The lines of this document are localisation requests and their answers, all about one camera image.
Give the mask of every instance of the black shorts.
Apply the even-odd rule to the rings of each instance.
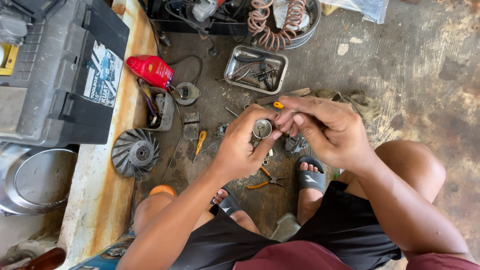
[[[347,185],[332,181],[322,204],[289,241],[305,240],[324,246],[354,270],[370,270],[402,258],[400,248],[386,236],[370,202],[343,192]],[[211,221],[190,235],[170,270],[230,270],[269,245],[279,244],[238,225],[214,205]]]

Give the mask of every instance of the toolbox label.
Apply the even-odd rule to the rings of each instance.
[[[122,65],[123,61],[115,53],[95,41],[92,60],[87,63],[84,97],[113,108]]]

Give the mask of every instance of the pliers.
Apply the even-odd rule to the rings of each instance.
[[[266,185],[266,184],[268,184],[268,183],[278,184],[278,185],[280,185],[280,186],[282,186],[282,187],[285,187],[284,185],[282,185],[282,184],[280,184],[279,182],[277,182],[277,180],[279,180],[279,179],[286,179],[286,177],[275,177],[275,176],[271,176],[270,173],[267,172],[267,170],[266,170],[263,166],[260,166],[260,169],[262,169],[262,171],[264,171],[267,176],[270,176],[270,178],[272,178],[272,180],[270,180],[270,181],[265,181],[265,182],[263,182],[263,183],[261,183],[261,184],[258,184],[258,185],[250,185],[250,186],[247,187],[248,189],[259,188],[259,187],[264,186],[264,185]]]

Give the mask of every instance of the brown cloth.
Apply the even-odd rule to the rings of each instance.
[[[351,95],[342,96],[342,94],[334,90],[319,89],[312,91],[310,95],[350,104],[353,110],[360,115],[363,124],[370,123],[382,112],[378,102],[367,95],[365,90],[354,90]]]

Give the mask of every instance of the foot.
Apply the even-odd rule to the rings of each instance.
[[[312,172],[318,172],[318,168],[306,162],[300,163],[300,170],[309,170]],[[324,194],[311,187],[302,188],[299,192],[298,213],[297,221],[300,226],[303,226],[307,220],[309,220],[322,203],[322,197]]]
[[[220,204],[223,199],[225,199],[228,196],[228,192],[221,188],[217,194],[215,194],[215,197],[213,198],[213,203],[214,204]],[[243,210],[238,210],[234,212],[233,214],[230,215],[230,217],[241,227],[244,229],[249,230],[250,232],[260,234],[260,231],[258,230],[257,226],[255,226],[255,223],[253,223],[252,219],[250,218],[249,215]]]

